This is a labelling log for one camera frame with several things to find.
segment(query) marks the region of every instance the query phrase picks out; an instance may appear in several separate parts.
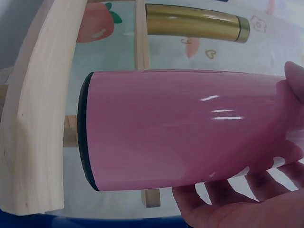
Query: dark green rim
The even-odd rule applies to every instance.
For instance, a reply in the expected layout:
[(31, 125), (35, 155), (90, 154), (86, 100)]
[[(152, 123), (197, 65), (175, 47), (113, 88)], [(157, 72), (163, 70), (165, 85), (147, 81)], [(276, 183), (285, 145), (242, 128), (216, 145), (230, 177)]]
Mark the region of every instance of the dark green rim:
[(89, 91), (89, 85), (92, 78), (93, 72), (90, 73), (85, 81), (82, 84), (80, 95), (79, 95), (79, 102), (78, 102), (78, 147), (80, 152), (80, 159), (82, 168), (85, 172), (85, 177), (87, 181), (90, 183), (92, 188), (96, 191), (99, 189), (96, 186), (94, 176), (91, 169), (90, 164), (90, 157), (89, 157), (89, 150), (87, 146), (87, 135), (86, 135), (86, 108), (87, 108), (87, 95)]

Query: blue fabric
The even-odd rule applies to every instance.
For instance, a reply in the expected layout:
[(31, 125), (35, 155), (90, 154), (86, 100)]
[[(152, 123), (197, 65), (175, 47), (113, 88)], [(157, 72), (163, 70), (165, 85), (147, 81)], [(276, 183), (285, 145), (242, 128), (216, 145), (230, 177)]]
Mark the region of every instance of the blue fabric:
[(53, 215), (15, 216), (0, 210), (1, 228), (188, 228), (181, 216), (131, 220), (79, 219)]

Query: hand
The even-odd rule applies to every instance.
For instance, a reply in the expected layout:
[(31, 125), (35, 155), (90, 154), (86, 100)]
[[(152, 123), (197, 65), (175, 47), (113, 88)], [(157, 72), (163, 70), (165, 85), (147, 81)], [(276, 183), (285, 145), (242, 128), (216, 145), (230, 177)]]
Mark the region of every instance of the hand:
[[(287, 82), (304, 103), (304, 69), (287, 62)], [(295, 162), (279, 168), (299, 190), (290, 192), (267, 171), (245, 176), (260, 201), (233, 190), (227, 180), (205, 183), (212, 205), (205, 203), (195, 186), (173, 188), (185, 221), (195, 228), (300, 228), (304, 227), (304, 165)]]

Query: pink tumbler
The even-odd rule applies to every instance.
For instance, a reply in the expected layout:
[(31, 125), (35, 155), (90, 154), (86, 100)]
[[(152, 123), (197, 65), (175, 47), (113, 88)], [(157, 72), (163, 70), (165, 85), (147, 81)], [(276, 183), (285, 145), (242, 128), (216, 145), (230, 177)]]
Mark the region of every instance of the pink tumbler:
[(97, 191), (190, 185), (301, 159), (303, 104), (278, 76), (201, 70), (94, 72), (78, 136)]

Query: wooden board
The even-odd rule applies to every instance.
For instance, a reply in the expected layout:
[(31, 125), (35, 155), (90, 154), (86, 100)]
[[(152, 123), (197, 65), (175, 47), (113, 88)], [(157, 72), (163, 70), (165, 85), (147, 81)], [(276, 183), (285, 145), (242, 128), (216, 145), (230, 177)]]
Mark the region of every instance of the wooden board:
[[(135, 2), (135, 68), (150, 69), (149, 41), (147, 31), (146, 5), (144, 0)], [(160, 207), (160, 190), (141, 190), (142, 203), (148, 208)]]
[(67, 86), (87, 0), (44, 0), (23, 41), (0, 126), (0, 208), (16, 214), (63, 208)]

